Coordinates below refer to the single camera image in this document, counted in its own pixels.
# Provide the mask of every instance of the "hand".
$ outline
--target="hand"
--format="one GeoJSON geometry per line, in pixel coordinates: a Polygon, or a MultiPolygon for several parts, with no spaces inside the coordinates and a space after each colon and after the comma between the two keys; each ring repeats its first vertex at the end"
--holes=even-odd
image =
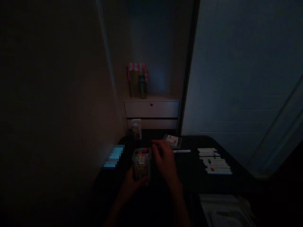
{"type": "Polygon", "coordinates": [[[166,140],[152,140],[152,150],[157,167],[170,189],[181,188],[182,184],[177,175],[174,152],[166,140]]]}
{"type": "Polygon", "coordinates": [[[126,203],[132,195],[136,192],[136,190],[145,184],[148,181],[148,176],[142,177],[138,181],[134,181],[134,164],[131,168],[126,172],[126,176],[124,182],[121,186],[117,199],[115,201],[116,206],[122,207],[124,203],[126,203]]]}

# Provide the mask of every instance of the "shelf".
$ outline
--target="shelf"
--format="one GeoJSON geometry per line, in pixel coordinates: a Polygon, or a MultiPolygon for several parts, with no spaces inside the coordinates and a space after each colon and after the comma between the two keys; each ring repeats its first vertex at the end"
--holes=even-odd
{"type": "Polygon", "coordinates": [[[157,96],[157,95],[147,95],[146,99],[140,98],[128,98],[124,102],[179,102],[178,99],[170,96],[157,96]]]}

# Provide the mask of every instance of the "sticker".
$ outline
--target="sticker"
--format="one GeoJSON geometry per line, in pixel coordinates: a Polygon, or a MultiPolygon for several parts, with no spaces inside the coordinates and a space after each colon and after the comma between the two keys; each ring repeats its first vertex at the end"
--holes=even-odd
{"type": "Polygon", "coordinates": [[[138,173],[138,176],[141,175],[142,176],[146,176],[147,175],[147,169],[146,169],[146,166],[138,166],[137,167],[137,173],[138,173]]]}
{"type": "Polygon", "coordinates": [[[166,138],[166,140],[167,140],[168,142],[177,144],[177,142],[178,142],[178,137],[168,135],[167,138],[166,138]]]}

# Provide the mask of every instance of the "white marker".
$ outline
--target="white marker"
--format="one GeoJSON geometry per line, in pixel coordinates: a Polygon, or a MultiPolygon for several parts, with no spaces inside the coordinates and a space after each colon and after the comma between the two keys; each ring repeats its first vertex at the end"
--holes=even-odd
{"type": "Polygon", "coordinates": [[[214,172],[214,171],[211,171],[211,172],[208,172],[206,171],[208,174],[222,174],[222,175],[232,175],[233,173],[230,171],[230,172],[214,172]]]}
{"type": "Polygon", "coordinates": [[[199,153],[200,154],[204,154],[204,153],[212,153],[212,154],[218,154],[218,152],[216,152],[216,151],[211,151],[211,150],[209,150],[209,151],[199,151],[199,153]]]}
{"type": "Polygon", "coordinates": [[[225,170],[225,171],[230,171],[230,166],[207,166],[205,168],[206,171],[215,171],[216,169],[218,170],[225,170]]]}
{"type": "Polygon", "coordinates": [[[190,153],[191,150],[174,150],[174,153],[190,153]]]}
{"type": "Polygon", "coordinates": [[[207,159],[203,159],[204,162],[225,162],[225,159],[210,159],[210,160],[207,160],[207,159]]]}
{"type": "Polygon", "coordinates": [[[212,156],[221,156],[218,153],[199,153],[200,157],[212,157],[212,156]]]}
{"type": "Polygon", "coordinates": [[[221,159],[221,157],[199,157],[200,160],[221,159]]]}
{"type": "Polygon", "coordinates": [[[208,163],[208,162],[203,162],[205,166],[228,166],[226,162],[216,162],[216,163],[208,163]]]}
{"type": "Polygon", "coordinates": [[[216,148],[198,148],[198,150],[214,150],[214,151],[216,151],[216,148]]]}

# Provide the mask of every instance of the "bottle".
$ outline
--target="bottle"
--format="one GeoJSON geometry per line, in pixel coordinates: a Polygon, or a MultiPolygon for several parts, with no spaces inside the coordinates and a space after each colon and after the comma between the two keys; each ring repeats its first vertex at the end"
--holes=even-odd
{"type": "Polygon", "coordinates": [[[146,98],[146,80],[145,75],[139,76],[139,94],[140,98],[146,98]]]}
{"type": "Polygon", "coordinates": [[[141,140],[142,139],[141,119],[133,119],[132,125],[133,125],[134,140],[141,140]]]}

